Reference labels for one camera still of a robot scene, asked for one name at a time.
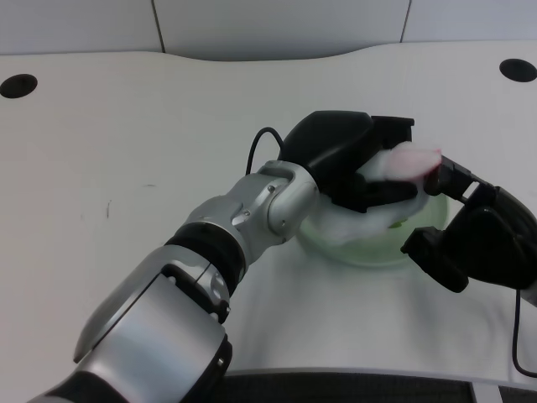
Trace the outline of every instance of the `dark floor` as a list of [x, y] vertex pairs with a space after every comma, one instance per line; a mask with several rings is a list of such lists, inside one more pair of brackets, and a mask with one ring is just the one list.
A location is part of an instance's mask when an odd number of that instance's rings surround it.
[[[503, 403], [537, 403], [537, 392], [500, 387]], [[227, 376], [211, 403], [473, 403], [467, 382], [375, 374]]]

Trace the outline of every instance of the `black grommet hole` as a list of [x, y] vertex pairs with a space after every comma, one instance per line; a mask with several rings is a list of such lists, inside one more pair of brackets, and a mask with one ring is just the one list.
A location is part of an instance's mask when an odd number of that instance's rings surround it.
[[500, 71], [509, 80], [530, 82], [537, 78], [537, 69], [526, 60], [507, 59], [500, 64]]
[[0, 95], [11, 99], [26, 97], [36, 86], [37, 78], [31, 74], [17, 74], [2, 83]]

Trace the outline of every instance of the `table surface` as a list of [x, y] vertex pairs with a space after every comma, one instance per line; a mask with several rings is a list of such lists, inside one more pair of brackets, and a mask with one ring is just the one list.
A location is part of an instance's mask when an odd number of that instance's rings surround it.
[[[23, 401], [73, 370], [85, 320], [205, 199], [243, 175], [254, 134], [321, 109], [414, 118], [414, 139], [537, 211], [537, 42], [394, 44], [319, 60], [207, 62], [152, 53], [0, 57], [0, 392]], [[264, 139], [254, 168], [275, 158]], [[537, 389], [511, 363], [514, 292], [452, 294], [413, 264], [336, 264], [296, 238], [232, 298], [231, 370], [329, 369], [484, 379]], [[537, 370], [537, 310], [519, 356]]]

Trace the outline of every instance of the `green bowl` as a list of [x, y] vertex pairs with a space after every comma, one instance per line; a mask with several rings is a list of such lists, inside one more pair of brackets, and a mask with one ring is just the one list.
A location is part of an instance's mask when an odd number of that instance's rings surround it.
[[358, 239], [342, 246], [330, 245], [306, 218], [300, 235], [314, 248], [332, 259], [362, 267], [387, 267], [409, 259], [400, 249], [412, 231], [419, 227], [444, 229], [449, 214], [445, 195], [430, 197], [425, 207], [396, 228], [367, 239]]

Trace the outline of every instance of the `black cable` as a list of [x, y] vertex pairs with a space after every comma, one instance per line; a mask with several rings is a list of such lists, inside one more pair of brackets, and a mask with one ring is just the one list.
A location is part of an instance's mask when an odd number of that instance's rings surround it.
[[530, 372], [522, 368], [519, 364], [517, 349], [519, 344], [519, 324], [520, 324], [520, 290], [517, 290], [517, 303], [514, 308], [514, 328], [513, 328], [513, 365], [522, 375], [530, 378], [537, 378], [537, 372]]
[[279, 136], [276, 130], [274, 130], [273, 128], [262, 128], [261, 130], [259, 130], [259, 132], [253, 138], [252, 147], [250, 147], [250, 154], [248, 154], [248, 162], [246, 164], [246, 175], [250, 175], [250, 172], [252, 171], [253, 155], [255, 154], [255, 149], [258, 146], [259, 139], [261, 139], [261, 136], [263, 136], [265, 133], [271, 133], [274, 136], [274, 138], [278, 142], [280, 153], [284, 149], [284, 141]]

